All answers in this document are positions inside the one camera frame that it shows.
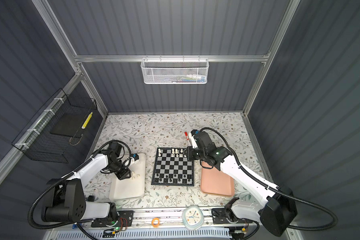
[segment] wire basket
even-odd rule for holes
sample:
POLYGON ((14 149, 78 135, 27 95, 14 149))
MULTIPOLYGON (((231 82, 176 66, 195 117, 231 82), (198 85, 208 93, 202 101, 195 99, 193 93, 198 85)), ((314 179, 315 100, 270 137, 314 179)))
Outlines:
POLYGON ((206 84, 209 62, 150 61, 142 59, 141 70, 146 84, 206 84))
POLYGON ((26 130, 28 136, 22 142, 15 142, 17 137, 12 145, 35 161, 68 163, 77 156, 86 157, 79 146, 95 110, 95 99, 64 95, 51 109, 44 110, 47 113, 33 129, 26 130), (72 118, 73 126, 56 130, 72 118))

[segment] clock face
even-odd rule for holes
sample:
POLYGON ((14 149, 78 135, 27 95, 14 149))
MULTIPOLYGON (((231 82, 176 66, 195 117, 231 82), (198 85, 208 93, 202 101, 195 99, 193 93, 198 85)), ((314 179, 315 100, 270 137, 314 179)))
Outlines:
POLYGON ((187 221, 187 224, 193 226, 199 223, 202 219, 201 212, 199 209, 192 207, 190 209, 187 209, 185 212, 185 220, 187 221))

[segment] white tray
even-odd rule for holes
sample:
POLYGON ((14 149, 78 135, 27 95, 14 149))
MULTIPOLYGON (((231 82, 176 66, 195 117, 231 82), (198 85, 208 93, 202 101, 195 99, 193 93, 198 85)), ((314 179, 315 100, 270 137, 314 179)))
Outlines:
POLYGON ((130 165, 131 172, 135 172, 132 178, 119 180, 115 174, 112 174, 112 182, 110 185, 109 199, 114 201, 126 199, 139 199, 144 196, 145 184, 145 154, 138 153, 139 162, 130 165))

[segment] floral tablecloth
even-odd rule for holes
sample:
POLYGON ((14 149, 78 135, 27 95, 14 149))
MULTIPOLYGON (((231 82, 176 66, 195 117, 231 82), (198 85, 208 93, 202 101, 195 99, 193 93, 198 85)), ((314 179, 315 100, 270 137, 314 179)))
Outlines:
MULTIPOLYGON (((154 208, 223 206, 229 197, 207 195, 200 190, 201 166, 195 162, 195 186, 151 185, 155 154, 158 147, 186 147, 184 132, 211 127, 219 131, 236 151, 241 163, 263 176, 240 113, 125 114, 109 115, 96 147, 117 139, 128 144, 132 153, 146 155, 145 193, 141 199, 115 202, 118 208, 154 208)), ((208 131, 216 146, 224 142, 208 131)), ((110 174, 100 172, 84 186, 86 196, 95 195, 97 202, 109 202, 110 174)), ((235 181, 235 197, 256 202, 250 193, 235 181)))

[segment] black wire basket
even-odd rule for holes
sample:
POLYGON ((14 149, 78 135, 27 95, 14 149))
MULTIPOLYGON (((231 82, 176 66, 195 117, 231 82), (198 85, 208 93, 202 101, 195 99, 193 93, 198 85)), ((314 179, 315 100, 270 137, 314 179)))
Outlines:
POLYGON ((64 94, 51 109, 45 110, 34 128, 26 130, 22 141, 18 141, 18 136, 12 145, 31 160, 68 163, 83 155, 78 146, 95 110, 95 99, 64 94))

